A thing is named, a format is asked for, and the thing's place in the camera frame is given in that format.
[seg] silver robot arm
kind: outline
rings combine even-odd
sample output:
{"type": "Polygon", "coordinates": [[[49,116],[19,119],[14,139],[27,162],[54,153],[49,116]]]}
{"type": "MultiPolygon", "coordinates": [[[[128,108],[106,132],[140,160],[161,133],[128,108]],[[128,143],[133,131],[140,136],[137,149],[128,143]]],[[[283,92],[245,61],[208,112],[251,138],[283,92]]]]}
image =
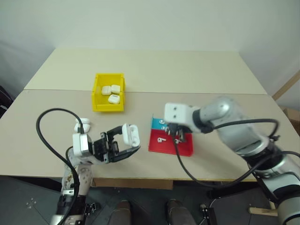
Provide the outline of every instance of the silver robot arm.
{"type": "MultiPolygon", "coordinates": [[[[91,165],[118,162],[130,157],[139,148],[140,138],[136,125],[124,124],[110,131],[102,132],[100,139],[94,143],[88,134],[73,134],[73,147],[67,152],[67,157],[77,171],[80,185],[77,200],[64,222],[65,225],[83,225],[86,217],[97,208],[96,204],[88,205],[85,203],[93,178],[91,165]],[[119,151],[118,143],[114,141],[115,135],[122,135],[124,143],[130,148],[119,151]]],[[[57,225],[62,220],[74,196],[74,179],[67,165],[65,165],[61,183],[60,198],[56,214],[51,219],[51,225],[57,225]]]]}
{"type": "MultiPolygon", "coordinates": [[[[166,132],[174,131],[184,140],[184,133],[209,133],[220,124],[247,120],[240,106],[228,97],[219,97],[203,108],[176,103],[165,105],[166,132]]],[[[222,142],[241,156],[251,168],[264,157],[281,151],[270,137],[253,124],[239,124],[217,129],[222,142]]],[[[253,175],[266,196],[279,205],[281,225],[300,224],[300,167],[288,155],[266,161],[253,175]]]]}

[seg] floor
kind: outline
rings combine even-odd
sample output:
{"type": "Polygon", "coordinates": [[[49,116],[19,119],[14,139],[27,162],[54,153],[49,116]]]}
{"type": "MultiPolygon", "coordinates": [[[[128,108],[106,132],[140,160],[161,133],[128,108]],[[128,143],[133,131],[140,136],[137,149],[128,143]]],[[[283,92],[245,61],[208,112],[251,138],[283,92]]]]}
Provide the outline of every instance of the floor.
{"type": "MultiPolygon", "coordinates": [[[[116,204],[128,199],[133,208],[134,225],[166,225],[165,203],[176,198],[190,210],[195,221],[202,220],[199,204],[209,205],[206,188],[174,186],[171,190],[91,188],[87,202],[99,202],[101,209],[92,214],[88,225],[107,225],[116,204]]],[[[0,218],[7,225],[47,225],[56,210],[59,193],[30,185],[10,177],[0,177],[0,218]]],[[[260,189],[217,199],[215,209],[218,225],[277,225],[276,217],[250,215],[248,207],[268,208],[269,203],[260,189]]]]}

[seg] red tray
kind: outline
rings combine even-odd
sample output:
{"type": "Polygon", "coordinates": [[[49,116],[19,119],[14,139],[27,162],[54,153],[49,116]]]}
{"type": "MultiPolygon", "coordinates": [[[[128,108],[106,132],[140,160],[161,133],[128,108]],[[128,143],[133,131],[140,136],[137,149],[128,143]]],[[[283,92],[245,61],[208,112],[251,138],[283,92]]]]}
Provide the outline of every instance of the red tray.
{"type": "MultiPolygon", "coordinates": [[[[181,156],[191,156],[194,152],[192,134],[185,134],[185,137],[186,142],[180,142],[177,144],[178,151],[181,156]]],[[[148,150],[176,155],[172,137],[164,130],[151,130],[148,150]],[[166,141],[158,142],[159,137],[166,139],[166,141]]]]}

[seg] yellow bin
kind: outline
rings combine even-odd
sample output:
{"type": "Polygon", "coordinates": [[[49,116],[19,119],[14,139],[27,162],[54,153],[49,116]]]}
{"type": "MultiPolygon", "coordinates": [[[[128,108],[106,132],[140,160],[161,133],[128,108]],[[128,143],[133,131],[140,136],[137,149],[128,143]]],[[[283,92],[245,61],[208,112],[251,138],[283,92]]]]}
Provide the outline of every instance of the yellow bin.
{"type": "Polygon", "coordinates": [[[123,74],[96,74],[95,83],[92,91],[93,111],[96,112],[122,112],[125,104],[125,79],[123,74]],[[109,96],[101,94],[103,86],[113,84],[120,86],[120,103],[110,104],[109,96]]]}

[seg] yellow plastic bin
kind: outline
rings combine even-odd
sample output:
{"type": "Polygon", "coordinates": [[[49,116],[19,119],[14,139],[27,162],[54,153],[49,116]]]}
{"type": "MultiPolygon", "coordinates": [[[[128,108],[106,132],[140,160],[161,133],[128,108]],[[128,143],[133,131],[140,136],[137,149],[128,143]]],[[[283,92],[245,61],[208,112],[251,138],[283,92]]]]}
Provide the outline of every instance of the yellow plastic bin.
{"type": "Polygon", "coordinates": [[[122,112],[125,104],[125,79],[123,74],[96,74],[95,83],[92,91],[93,111],[96,112],[122,112]],[[120,86],[120,103],[110,104],[109,96],[101,94],[103,86],[111,86],[113,84],[120,86]]]}

